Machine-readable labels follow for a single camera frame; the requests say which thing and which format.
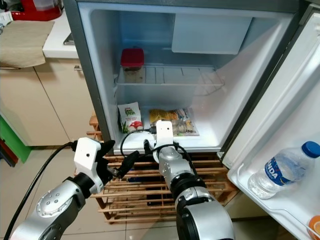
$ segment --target open refrigerator door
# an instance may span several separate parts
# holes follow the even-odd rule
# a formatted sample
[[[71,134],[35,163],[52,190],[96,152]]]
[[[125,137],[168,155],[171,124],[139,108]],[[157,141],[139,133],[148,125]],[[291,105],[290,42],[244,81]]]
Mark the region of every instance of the open refrigerator door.
[[[308,223],[320,215],[320,159],[295,187],[267,200],[249,190],[248,180],[280,150],[320,143],[319,36],[320,14],[315,12],[223,158],[228,178],[300,240],[316,239]]]

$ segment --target red appliance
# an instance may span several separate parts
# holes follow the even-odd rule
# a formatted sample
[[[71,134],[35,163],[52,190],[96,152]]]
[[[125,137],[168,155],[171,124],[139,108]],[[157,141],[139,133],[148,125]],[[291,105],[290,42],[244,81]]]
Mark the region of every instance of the red appliance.
[[[58,0],[21,0],[24,11],[12,11],[13,20],[49,21],[61,16]]]

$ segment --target green object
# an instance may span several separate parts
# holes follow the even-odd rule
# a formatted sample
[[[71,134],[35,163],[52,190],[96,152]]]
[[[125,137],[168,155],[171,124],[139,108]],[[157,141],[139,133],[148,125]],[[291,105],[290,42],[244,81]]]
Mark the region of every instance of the green object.
[[[24,145],[2,116],[0,116],[0,138],[23,163],[26,162],[32,148]]]

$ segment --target cabinet door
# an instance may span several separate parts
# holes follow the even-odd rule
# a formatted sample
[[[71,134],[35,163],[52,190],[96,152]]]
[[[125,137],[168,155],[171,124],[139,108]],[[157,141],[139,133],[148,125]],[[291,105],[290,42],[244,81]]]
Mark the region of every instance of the cabinet door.
[[[48,58],[35,70],[70,138],[77,140],[92,131],[89,120],[94,109],[78,59]]]
[[[33,67],[0,70],[0,110],[28,146],[69,141]]]

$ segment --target refrigerator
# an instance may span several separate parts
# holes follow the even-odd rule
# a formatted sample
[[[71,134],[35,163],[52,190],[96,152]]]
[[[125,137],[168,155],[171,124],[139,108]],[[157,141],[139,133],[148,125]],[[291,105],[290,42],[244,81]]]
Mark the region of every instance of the refrigerator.
[[[248,179],[279,150],[320,143],[320,7],[284,1],[67,0],[65,8],[99,126],[120,154],[117,105],[189,108],[199,136],[188,152],[217,152],[228,178],[296,238],[320,215],[320,160],[295,189],[261,200]],[[144,51],[143,80],[126,82],[126,48]],[[124,153],[152,134],[131,134]]]

